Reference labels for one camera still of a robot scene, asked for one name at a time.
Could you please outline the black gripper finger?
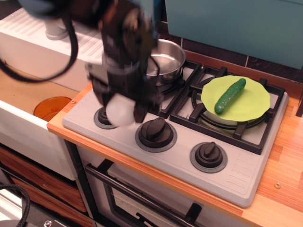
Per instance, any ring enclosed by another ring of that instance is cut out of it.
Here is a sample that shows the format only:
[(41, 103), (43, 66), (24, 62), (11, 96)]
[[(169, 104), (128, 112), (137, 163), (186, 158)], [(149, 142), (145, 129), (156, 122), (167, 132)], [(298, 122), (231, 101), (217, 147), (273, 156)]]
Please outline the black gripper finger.
[(99, 79), (92, 80), (92, 87), (97, 100), (104, 107), (107, 107), (107, 104), (116, 93), (116, 90)]
[(154, 103), (136, 101), (134, 106), (134, 120), (136, 123), (142, 123), (148, 113), (149, 109), (155, 107)]

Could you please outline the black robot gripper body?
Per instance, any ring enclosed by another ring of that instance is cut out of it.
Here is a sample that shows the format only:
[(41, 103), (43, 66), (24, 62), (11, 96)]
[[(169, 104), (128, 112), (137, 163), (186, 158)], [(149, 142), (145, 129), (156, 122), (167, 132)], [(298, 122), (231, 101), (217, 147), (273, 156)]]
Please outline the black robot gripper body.
[(86, 63), (88, 78), (99, 79), (129, 99), (161, 105), (164, 95), (157, 89), (156, 82), (147, 79), (147, 64), (126, 65), (124, 68), (109, 64)]

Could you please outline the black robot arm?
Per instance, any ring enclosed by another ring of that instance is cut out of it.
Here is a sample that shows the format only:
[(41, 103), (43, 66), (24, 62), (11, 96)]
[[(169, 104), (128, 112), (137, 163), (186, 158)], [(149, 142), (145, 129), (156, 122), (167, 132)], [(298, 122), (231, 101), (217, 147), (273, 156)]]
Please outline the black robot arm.
[(147, 77), (152, 49), (158, 45), (152, 19), (129, 0), (22, 0), (32, 16), (61, 19), (77, 52), (72, 22), (101, 32), (104, 53), (101, 66), (89, 78), (107, 118), (115, 126), (142, 123), (151, 106), (159, 107), (163, 95)]

